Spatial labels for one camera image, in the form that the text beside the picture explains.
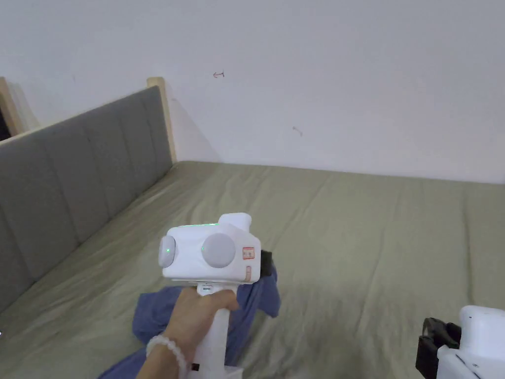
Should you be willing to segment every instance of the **orange label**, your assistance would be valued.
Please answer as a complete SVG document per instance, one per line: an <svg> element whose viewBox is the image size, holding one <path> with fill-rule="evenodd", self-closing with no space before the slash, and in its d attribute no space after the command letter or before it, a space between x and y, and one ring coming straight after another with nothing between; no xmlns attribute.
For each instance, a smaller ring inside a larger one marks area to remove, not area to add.
<svg viewBox="0 0 505 379"><path fill-rule="evenodd" d="M254 248L242 248L242 259L254 259Z"/></svg>
<svg viewBox="0 0 505 379"><path fill-rule="evenodd" d="M245 268L245 281L251 280L251 266Z"/></svg>

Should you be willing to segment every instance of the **grip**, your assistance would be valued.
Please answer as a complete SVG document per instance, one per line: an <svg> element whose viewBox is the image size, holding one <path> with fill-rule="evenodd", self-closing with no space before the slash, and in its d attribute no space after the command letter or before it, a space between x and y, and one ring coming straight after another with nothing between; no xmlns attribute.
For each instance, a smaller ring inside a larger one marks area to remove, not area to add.
<svg viewBox="0 0 505 379"><path fill-rule="evenodd" d="M237 293L237 288L237 285L200 282L196 291L200 295L206 296L221 290L233 290ZM216 379L225 377L224 360L229 320L229 310L220 309L216 312L209 332L196 348L194 360L189 368L188 379Z"/></svg>

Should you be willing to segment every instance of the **hand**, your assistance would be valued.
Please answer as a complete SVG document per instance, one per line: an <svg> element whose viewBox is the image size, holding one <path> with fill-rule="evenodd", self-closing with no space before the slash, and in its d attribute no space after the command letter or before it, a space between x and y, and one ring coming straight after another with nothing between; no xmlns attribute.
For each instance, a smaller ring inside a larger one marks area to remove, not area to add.
<svg viewBox="0 0 505 379"><path fill-rule="evenodd" d="M163 335L174 341L184 354L186 362L191 363L196 347L211 328L214 315L223 308L230 311L239 308L237 296L232 290L200 296L196 288L185 288L175 303Z"/></svg>

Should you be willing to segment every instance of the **white wall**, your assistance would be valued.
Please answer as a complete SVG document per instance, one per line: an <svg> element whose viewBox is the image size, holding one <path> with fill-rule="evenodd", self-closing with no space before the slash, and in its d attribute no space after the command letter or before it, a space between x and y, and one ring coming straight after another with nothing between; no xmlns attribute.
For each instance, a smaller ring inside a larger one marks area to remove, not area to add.
<svg viewBox="0 0 505 379"><path fill-rule="evenodd" d="M502 0L0 5L27 128L160 75L182 160L505 182Z"/></svg>

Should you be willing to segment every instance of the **wooden post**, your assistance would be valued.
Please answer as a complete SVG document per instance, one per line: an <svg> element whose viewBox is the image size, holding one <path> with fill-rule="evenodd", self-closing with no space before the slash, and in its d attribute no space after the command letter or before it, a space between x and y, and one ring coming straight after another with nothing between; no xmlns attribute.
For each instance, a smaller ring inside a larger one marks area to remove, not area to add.
<svg viewBox="0 0 505 379"><path fill-rule="evenodd" d="M165 115L165 125L167 127L168 135L168 146L170 147L170 157L172 158L172 164L177 162L177 157L175 155L175 142L174 134L172 133L172 123L170 121L170 111L168 108L167 91L165 89L165 80L160 76L147 78L147 86L154 87L158 86L161 92L161 101L163 104L163 114Z"/></svg>
<svg viewBox="0 0 505 379"><path fill-rule="evenodd" d="M4 77L0 76L0 110L7 124L7 128L12 136L21 134L23 126L19 118L18 110L14 104L7 81Z"/></svg>

